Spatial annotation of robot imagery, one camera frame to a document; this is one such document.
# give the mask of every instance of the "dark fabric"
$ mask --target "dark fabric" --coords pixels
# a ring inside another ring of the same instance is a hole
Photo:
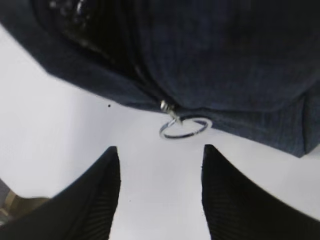
[[[37,20],[11,0],[0,22],[50,74],[129,107],[167,100],[297,157],[320,142],[318,1],[92,0],[99,20],[85,31],[53,1],[31,2]]]
[[[204,149],[202,204],[213,240],[318,240],[320,222],[254,184],[212,145]]]
[[[0,228],[1,240],[108,239],[118,205],[120,163],[110,147],[62,193]]]

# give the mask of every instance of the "zipper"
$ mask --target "zipper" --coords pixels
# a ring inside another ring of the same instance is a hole
[[[133,1],[113,1],[115,1],[115,11],[116,15],[118,16],[118,22],[121,27],[121,32],[123,34],[122,37],[127,45],[128,58],[131,64],[134,66],[137,76],[141,80],[141,82],[135,81],[134,83],[139,89],[141,89],[145,94],[152,98],[153,101],[160,105],[160,108],[162,108],[162,106],[166,104],[168,105],[168,107],[170,106],[169,109],[171,109],[170,113],[172,114],[173,109],[177,106],[177,103],[159,86],[143,61],[143,57],[140,52],[140,38],[139,34],[136,31],[138,29],[138,25],[136,22],[136,18],[133,15]]]

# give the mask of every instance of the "white background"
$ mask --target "white background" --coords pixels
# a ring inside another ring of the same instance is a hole
[[[208,240],[204,144],[256,184],[320,219],[320,148],[298,159],[218,130],[165,141],[165,114],[126,108],[44,70],[0,26],[0,178],[26,198],[53,197],[117,146],[121,193],[111,240]]]

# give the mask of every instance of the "dark denim fabric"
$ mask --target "dark denim fabric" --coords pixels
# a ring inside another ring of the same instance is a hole
[[[320,2],[117,3],[153,85],[50,36],[28,0],[0,1],[0,22],[50,74],[122,105],[160,111],[168,98],[182,116],[298,157],[319,144]]]

